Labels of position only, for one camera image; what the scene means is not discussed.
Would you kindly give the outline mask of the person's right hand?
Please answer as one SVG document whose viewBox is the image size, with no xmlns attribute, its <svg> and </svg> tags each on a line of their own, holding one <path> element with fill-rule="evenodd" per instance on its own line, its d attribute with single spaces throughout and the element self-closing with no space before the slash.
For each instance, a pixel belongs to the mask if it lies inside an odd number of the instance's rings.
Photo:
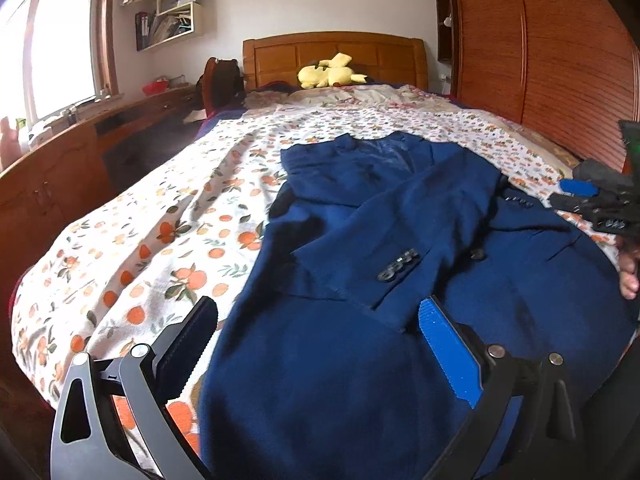
<svg viewBox="0 0 640 480">
<path fill-rule="evenodd" d="M 639 293 L 639 243 L 619 236 L 616 238 L 616 246 L 620 293 L 624 298 L 634 300 Z"/>
</svg>

